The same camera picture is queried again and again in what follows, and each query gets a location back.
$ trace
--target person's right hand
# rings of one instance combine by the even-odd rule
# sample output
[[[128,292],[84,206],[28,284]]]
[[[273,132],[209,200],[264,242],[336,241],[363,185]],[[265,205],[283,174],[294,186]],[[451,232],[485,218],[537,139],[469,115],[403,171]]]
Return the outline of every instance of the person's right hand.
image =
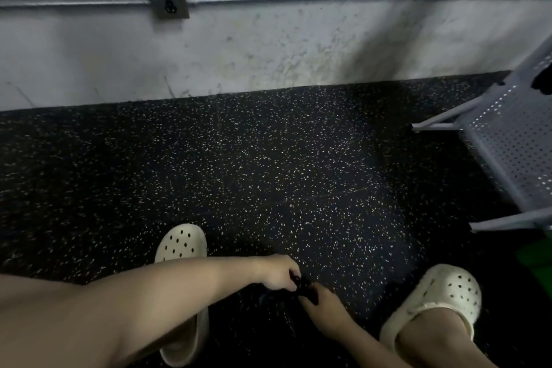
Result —
[[[329,289],[318,282],[314,282],[310,287],[318,294],[318,305],[315,306],[308,298],[300,296],[301,305],[324,336],[339,340],[343,330],[354,323],[352,317],[347,313],[339,297]]]

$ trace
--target forearm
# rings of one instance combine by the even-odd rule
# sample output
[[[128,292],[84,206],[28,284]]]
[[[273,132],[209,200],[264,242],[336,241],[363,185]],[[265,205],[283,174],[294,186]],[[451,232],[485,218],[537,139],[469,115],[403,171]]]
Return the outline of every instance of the forearm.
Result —
[[[341,330],[337,341],[361,368],[411,368],[352,320]]]
[[[0,354],[7,367],[116,364],[258,282],[259,265],[257,258],[176,259],[21,302],[0,313]]]

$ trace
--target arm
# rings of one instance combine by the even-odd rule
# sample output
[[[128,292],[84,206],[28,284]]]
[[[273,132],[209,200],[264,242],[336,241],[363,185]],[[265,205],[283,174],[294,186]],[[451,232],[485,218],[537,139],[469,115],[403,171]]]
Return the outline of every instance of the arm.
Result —
[[[318,305],[299,297],[303,308],[318,330],[342,344],[361,368],[411,368],[357,325],[335,294],[319,283],[313,288],[318,293]]]
[[[0,309],[2,366],[123,364],[204,307],[253,282],[295,290],[288,256],[189,258],[148,265]]]

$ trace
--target black speckled floor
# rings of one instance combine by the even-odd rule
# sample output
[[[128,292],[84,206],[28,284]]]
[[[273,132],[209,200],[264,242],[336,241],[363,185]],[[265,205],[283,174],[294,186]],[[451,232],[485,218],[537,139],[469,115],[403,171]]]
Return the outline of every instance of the black speckled floor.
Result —
[[[211,255],[290,254],[377,334],[447,262],[482,285],[480,347],[502,368],[541,365],[550,302],[512,255],[536,233],[470,233],[512,207],[456,134],[407,127],[503,76],[0,113],[0,271],[86,283],[152,262],[191,222]],[[210,314],[198,366],[354,366],[287,294],[249,287]]]

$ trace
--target person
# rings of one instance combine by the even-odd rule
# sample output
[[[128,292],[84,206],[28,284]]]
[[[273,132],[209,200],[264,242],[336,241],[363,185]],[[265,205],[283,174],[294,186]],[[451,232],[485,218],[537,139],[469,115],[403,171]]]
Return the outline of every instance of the person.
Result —
[[[201,309],[250,283],[296,290],[290,273],[301,276],[297,263],[272,255],[175,259],[85,286],[0,275],[1,365],[126,366]],[[355,323],[336,294],[319,283],[312,288],[318,304],[299,297],[303,308],[362,368],[408,368],[406,360],[430,368],[495,367],[450,308],[429,308],[409,319],[394,339],[401,357],[389,349],[395,343],[386,346]]]

